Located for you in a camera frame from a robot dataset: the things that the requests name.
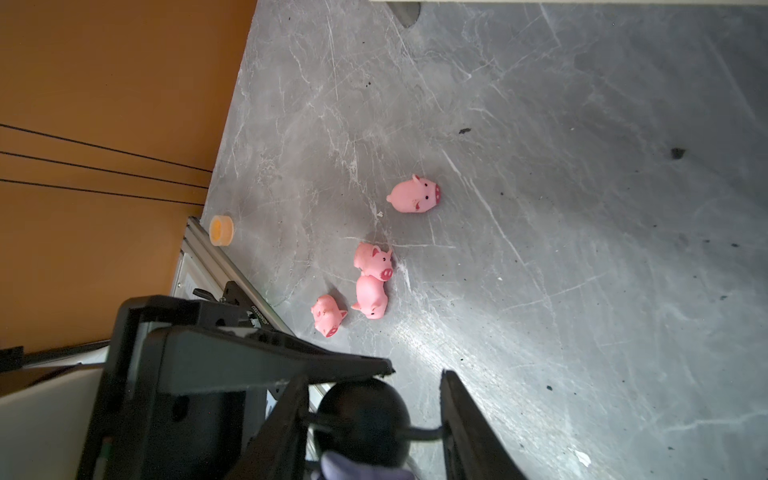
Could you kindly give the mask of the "pink pig toy front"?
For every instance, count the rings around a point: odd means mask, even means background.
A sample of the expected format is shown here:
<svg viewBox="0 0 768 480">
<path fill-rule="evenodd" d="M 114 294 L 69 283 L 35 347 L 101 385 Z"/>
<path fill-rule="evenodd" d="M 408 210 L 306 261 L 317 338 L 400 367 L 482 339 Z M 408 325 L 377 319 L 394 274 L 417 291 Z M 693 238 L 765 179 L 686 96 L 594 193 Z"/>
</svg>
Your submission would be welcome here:
<svg viewBox="0 0 768 480">
<path fill-rule="evenodd" d="M 315 329 L 325 338 L 337 333 L 348 311 L 340 309 L 331 295 L 319 297 L 310 309 L 314 319 Z"/>
</svg>

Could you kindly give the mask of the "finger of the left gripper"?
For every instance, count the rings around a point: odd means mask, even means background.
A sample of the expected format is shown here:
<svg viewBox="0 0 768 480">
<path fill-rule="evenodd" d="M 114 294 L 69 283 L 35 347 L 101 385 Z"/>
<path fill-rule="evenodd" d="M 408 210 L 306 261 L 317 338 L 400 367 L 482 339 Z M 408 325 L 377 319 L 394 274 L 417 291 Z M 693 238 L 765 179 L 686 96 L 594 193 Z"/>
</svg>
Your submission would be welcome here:
<svg viewBox="0 0 768 480">
<path fill-rule="evenodd" d="M 165 335 L 157 390 L 170 395 L 239 392 L 285 385 L 304 374 L 324 384 L 389 376 L 390 360 L 332 352 L 281 332 L 242 338 L 218 329 L 175 326 Z"/>
</svg>

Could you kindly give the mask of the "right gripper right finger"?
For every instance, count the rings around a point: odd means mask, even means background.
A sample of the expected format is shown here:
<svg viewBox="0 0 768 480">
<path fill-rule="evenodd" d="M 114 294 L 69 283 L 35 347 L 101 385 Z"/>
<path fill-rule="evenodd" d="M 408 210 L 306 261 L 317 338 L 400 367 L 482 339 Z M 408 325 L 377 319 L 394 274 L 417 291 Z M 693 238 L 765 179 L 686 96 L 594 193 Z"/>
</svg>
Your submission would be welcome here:
<svg viewBox="0 0 768 480">
<path fill-rule="evenodd" d="M 447 479 L 526 479 L 454 371 L 442 372 L 440 405 Z"/>
</svg>

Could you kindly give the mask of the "black white Kuromi figure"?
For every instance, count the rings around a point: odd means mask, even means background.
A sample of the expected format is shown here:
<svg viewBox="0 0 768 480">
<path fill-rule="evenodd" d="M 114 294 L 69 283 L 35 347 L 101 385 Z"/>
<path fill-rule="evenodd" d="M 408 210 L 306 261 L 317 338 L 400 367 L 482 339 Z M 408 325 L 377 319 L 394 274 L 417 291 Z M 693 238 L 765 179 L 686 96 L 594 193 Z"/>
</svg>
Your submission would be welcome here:
<svg viewBox="0 0 768 480">
<path fill-rule="evenodd" d="M 442 427 L 413 426 L 399 393 L 375 378 L 335 384 L 305 423 L 319 454 L 314 479 L 413 479 L 411 444 L 444 436 Z"/>
</svg>

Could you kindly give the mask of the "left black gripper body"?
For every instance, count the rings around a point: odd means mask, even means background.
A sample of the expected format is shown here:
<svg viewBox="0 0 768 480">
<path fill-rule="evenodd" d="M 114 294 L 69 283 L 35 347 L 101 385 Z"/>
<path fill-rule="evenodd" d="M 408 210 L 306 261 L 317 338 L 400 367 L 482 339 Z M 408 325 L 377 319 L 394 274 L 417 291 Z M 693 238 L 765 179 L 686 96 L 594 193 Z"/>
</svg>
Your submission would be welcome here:
<svg viewBox="0 0 768 480">
<path fill-rule="evenodd" d="M 76 476 L 223 479 L 265 419 L 237 305 L 169 296 L 119 308 Z"/>
</svg>

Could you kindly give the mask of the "pink pig toy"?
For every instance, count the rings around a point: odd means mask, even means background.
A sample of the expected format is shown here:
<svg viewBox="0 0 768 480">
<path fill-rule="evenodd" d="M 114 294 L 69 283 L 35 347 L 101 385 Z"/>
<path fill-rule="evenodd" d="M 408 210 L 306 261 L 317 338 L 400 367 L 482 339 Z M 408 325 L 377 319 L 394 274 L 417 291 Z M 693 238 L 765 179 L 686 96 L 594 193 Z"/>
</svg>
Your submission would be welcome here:
<svg viewBox="0 0 768 480">
<path fill-rule="evenodd" d="M 384 283 L 369 275 L 361 275 L 356 282 L 356 302 L 351 309 L 362 312 L 368 319 L 381 319 L 388 305 Z"/>
<path fill-rule="evenodd" d="M 315 329 L 325 338 L 337 333 L 348 311 L 340 309 L 331 295 L 319 297 L 310 309 L 314 319 Z"/>
<path fill-rule="evenodd" d="M 392 254 L 392 250 L 384 251 L 373 244 L 361 242 L 355 251 L 353 265 L 363 276 L 372 276 L 386 282 L 394 273 Z"/>
<path fill-rule="evenodd" d="M 426 213 L 440 203 L 441 189 L 437 183 L 413 174 L 397 184 L 386 200 L 401 213 Z"/>
</svg>

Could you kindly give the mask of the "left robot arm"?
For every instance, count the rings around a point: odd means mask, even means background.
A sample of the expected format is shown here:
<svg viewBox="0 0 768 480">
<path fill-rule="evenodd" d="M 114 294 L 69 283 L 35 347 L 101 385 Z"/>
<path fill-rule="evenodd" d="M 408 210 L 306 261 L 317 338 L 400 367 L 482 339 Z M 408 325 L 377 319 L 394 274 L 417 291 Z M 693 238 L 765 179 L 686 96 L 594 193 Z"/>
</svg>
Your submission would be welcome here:
<svg viewBox="0 0 768 480">
<path fill-rule="evenodd" d="M 306 450 L 400 467 L 410 419 L 381 358 L 166 296 L 119 309 L 106 361 L 18 369 L 1 399 L 5 479 L 302 479 Z"/>
</svg>

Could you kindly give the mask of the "white two-tier shelf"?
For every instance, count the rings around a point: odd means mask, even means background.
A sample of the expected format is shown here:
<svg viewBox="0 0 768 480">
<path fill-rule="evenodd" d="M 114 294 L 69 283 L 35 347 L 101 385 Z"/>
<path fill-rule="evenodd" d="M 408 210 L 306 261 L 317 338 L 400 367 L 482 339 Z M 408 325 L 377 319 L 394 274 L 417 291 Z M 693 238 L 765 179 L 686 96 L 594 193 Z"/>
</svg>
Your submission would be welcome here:
<svg viewBox="0 0 768 480">
<path fill-rule="evenodd" d="M 767 0 L 375 0 L 375 3 L 386 4 L 405 28 L 414 25 L 421 14 L 425 3 L 434 4 L 467 4 L 467 5 L 569 5 L 569 6 L 653 6 L 653 7 L 757 7 L 766 8 Z"/>
</svg>

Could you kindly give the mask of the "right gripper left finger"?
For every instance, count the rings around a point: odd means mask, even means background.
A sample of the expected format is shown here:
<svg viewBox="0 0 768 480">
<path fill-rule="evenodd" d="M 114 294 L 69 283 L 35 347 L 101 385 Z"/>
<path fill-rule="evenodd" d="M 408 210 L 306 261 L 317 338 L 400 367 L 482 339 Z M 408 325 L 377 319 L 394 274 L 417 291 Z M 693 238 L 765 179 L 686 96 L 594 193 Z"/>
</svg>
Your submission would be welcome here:
<svg viewBox="0 0 768 480">
<path fill-rule="evenodd" d="M 308 377 L 294 377 L 225 479 L 303 479 L 309 412 Z"/>
</svg>

